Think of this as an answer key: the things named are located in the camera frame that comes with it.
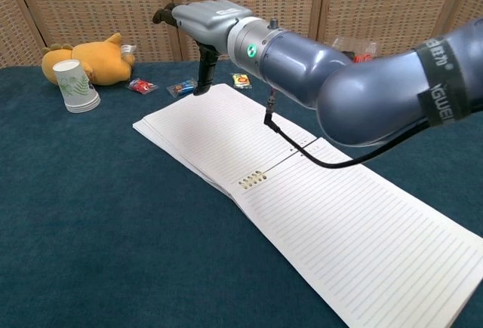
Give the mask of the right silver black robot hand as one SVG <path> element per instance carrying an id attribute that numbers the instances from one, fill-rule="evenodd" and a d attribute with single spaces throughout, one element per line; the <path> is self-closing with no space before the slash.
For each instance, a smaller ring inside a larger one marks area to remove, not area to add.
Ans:
<path id="1" fill-rule="evenodd" d="M 253 11 L 228 0 L 171 2 L 159 8 L 152 17 L 154 24 L 166 23 L 190 36 L 199 49 L 198 82 L 195 96 L 211 88 L 219 56 L 228 53 L 228 35 L 232 27 Z"/>

